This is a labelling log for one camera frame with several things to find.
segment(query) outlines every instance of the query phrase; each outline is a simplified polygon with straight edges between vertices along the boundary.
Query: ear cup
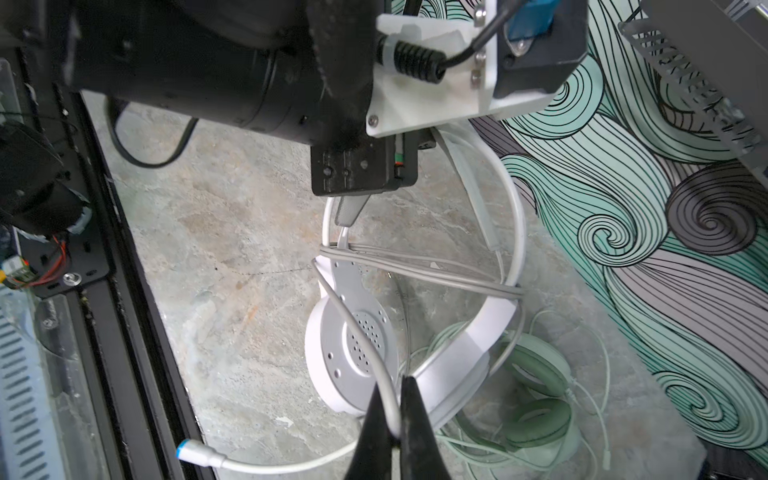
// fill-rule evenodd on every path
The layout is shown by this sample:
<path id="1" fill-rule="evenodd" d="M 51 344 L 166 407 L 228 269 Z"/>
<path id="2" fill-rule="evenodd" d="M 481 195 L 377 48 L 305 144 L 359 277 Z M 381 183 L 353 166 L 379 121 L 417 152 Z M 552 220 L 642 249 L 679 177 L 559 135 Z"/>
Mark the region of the ear cup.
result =
<path id="1" fill-rule="evenodd" d="M 524 334 L 505 362 L 505 368 L 529 389 L 551 397 L 560 397 L 568 389 L 571 369 L 562 355 L 544 340 Z"/>
<path id="2" fill-rule="evenodd" d="M 507 443 L 514 449 L 527 449 L 552 443 L 568 432 L 571 406 L 560 399 L 542 399 L 519 406 L 505 422 Z"/>

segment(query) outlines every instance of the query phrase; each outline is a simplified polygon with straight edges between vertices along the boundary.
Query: blue connector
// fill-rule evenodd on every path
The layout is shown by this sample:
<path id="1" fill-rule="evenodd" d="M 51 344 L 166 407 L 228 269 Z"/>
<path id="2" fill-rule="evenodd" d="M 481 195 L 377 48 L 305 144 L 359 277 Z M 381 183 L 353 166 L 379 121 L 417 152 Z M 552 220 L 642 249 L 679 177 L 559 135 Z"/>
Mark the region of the blue connector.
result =
<path id="1" fill-rule="evenodd" d="M 507 22 L 507 38 L 510 41 L 541 35 L 552 25 L 554 10 L 560 0 L 531 0 Z"/>

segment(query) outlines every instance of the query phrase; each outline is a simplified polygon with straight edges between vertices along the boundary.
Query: teal wave pattern fabric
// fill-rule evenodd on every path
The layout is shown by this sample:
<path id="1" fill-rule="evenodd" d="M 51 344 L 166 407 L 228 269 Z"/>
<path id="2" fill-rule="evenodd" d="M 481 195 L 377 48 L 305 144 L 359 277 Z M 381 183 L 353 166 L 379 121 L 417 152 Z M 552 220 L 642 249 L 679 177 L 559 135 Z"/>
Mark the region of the teal wave pattern fabric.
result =
<path id="1" fill-rule="evenodd" d="M 768 193 L 618 33 L 637 7 L 590 0 L 552 103 L 472 123 L 690 427 L 768 467 Z"/>

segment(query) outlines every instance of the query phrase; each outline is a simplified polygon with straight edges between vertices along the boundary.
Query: white bracket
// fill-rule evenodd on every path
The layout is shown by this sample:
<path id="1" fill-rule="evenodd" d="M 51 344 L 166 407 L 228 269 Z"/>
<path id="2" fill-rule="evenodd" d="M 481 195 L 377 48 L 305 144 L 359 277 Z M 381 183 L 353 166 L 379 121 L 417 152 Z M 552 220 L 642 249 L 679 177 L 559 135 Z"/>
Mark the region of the white bracket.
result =
<path id="1" fill-rule="evenodd" d="M 496 16 L 496 0 L 485 2 L 485 23 Z M 459 53 L 482 30 L 472 22 L 439 20 L 403 15 L 379 15 L 376 27 L 380 32 L 400 34 L 403 27 L 421 32 L 421 38 L 403 41 L 439 49 L 448 56 Z M 505 98 L 493 98 L 496 86 L 498 55 L 496 36 L 485 46 L 485 62 L 475 57 L 449 68 L 439 84 L 431 84 L 396 72 L 388 72 L 378 63 L 373 66 L 373 95 L 366 132 L 371 137 L 385 137 L 464 118 L 494 115 L 497 119 L 517 117 L 540 111 L 549 105 L 554 94 L 542 90 L 517 91 Z M 472 81 L 472 70 L 482 77 Z"/>

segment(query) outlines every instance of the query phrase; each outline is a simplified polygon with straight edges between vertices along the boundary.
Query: black spiral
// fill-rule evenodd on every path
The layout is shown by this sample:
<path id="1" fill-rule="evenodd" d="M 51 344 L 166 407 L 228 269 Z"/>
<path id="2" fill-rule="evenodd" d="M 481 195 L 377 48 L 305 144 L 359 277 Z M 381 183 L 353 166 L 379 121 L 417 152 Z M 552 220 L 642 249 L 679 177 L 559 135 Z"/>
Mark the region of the black spiral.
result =
<path id="1" fill-rule="evenodd" d="M 383 65 L 382 56 L 386 35 L 379 36 L 376 46 L 376 61 Z M 431 48 L 421 47 L 398 41 L 395 44 L 395 69 L 398 73 L 417 78 L 421 81 L 438 84 L 445 76 L 445 69 L 440 63 L 446 58 L 445 53 Z"/>

